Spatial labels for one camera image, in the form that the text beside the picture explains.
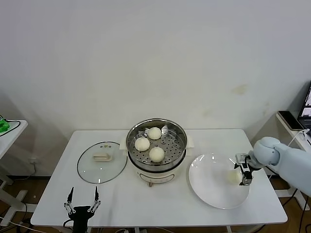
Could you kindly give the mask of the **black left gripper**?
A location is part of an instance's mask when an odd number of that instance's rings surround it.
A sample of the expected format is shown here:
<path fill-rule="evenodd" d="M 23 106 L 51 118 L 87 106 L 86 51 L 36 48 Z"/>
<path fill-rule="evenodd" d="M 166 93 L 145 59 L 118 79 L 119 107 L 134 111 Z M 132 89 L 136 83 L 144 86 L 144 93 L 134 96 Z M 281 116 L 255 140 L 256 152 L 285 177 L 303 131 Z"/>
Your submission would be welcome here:
<path fill-rule="evenodd" d="M 72 196 L 74 187 L 64 203 L 64 208 L 69 214 L 69 219 L 73 221 L 73 233 L 86 233 L 88 230 L 88 220 L 94 216 L 94 213 L 101 204 L 99 200 L 98 188 L 95 187 L 94 204 L 92 206 L 72 206 Z"/>

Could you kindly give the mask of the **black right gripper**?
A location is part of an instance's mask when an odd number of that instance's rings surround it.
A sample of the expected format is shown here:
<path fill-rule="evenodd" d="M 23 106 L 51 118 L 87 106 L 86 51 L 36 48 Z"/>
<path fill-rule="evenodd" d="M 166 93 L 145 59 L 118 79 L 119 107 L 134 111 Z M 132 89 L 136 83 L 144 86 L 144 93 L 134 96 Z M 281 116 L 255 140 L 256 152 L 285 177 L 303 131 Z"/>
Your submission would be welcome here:
<path fill-rule="evenodd" d="M 241 171 L 242 171 L 242 181 L 240 182 L 241 186 L 249 186 L 252 182 L 252 170 L 249 165 L 249 157 L 244 157 L 241 159 Z M 234 169 L 240 167 L 239 164 L 234 165 Z"/>

